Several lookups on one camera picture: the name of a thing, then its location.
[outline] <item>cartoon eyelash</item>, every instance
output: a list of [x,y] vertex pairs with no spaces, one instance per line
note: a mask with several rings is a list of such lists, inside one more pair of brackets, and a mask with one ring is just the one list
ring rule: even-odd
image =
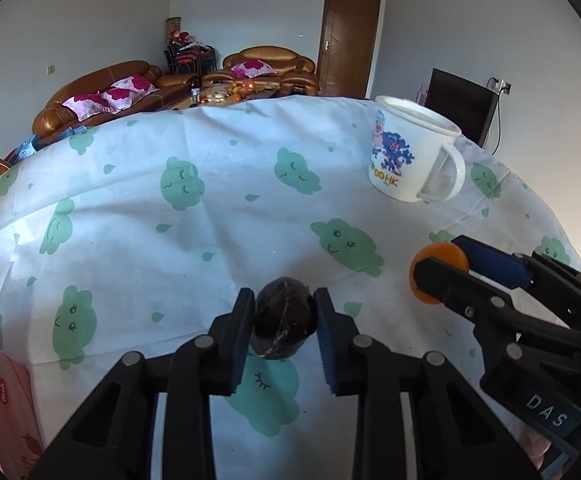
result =
[[270,384],[266,384],[264,381],[262,381],[262,373],[261,372],[257,372],[255,375],[255,382],[259,385],[260,388],[263,388],[264,391],[266,391],[266,388],[272,388],[272,386],[270,386]]

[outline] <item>mug rim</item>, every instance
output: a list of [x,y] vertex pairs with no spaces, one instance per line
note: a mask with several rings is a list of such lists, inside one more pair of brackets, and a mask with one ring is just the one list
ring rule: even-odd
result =
[[[423,126],[424,128],[428,128],[429,130],[433,130],[448,137],[459,137],[461,135],[461,128],[459,128],[459,126],[457,126],[453,121],[445,118],[443,115],[438,114],[433,110],[430,110],[430,108],[418,105],[414,101],[401,99],[399,97],[391,97],[388,95],[380,95],[375,97],[375,102],[378,105],[382,105],[383,107],[387,108],[387,111],[393,115],[401,117],[410,123]],[[436,123],[444,124],[445,127],[410,115],[407,113],[408,110],[413,110],[423,116],[427,116]]]

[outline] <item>orange ball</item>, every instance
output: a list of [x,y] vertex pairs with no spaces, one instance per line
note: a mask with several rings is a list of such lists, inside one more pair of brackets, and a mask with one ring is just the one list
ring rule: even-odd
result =
[[441,260],[442,262],[446,262],[448,265],[463,270],[464,272],[468,272],[468,269],[470,269],[470,264],[468,263],[468,257],[465,255],[464,251],[462,251],[459,247],[451,242],[435,242],[424,247],[421,251],[414,255],[410,269],[408,269],[408,283],[410,284],[414,297],[423,303],[437,305],[440,304],[441,301],[433,298],[425,292],[420,291],[419,288],[417,288],[417,284],[415,283],[413,276],[414,266],[429,256]]

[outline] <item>sofa backrest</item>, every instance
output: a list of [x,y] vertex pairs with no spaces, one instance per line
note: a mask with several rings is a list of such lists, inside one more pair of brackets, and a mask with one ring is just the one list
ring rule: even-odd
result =
[[259,59],[272,66],[280,76],[293,70],[301,72],[315,72],[315,62],[309,57],[299,56],[298,53],[281,46],[261,45],[245,48],[241,52],[231,54],[224,59],[224,68],[232,68],[248,59]]
[[161,76],[158,67],[148,64],[145,61],[125,61],[117,65],[112,65],[96,72],[91,72],[75,79],[56,92],[50,98],[46,106],[55,103],[63,103],[67,99],[80,94],[94,94],[110,88],[110,85],[131,75],[141,75],[152,84]]

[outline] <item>pink box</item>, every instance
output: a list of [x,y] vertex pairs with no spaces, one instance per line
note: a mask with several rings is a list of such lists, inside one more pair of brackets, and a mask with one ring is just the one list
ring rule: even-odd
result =
[[28,370],[0,350],[0,469],[26,480],[43,452]]

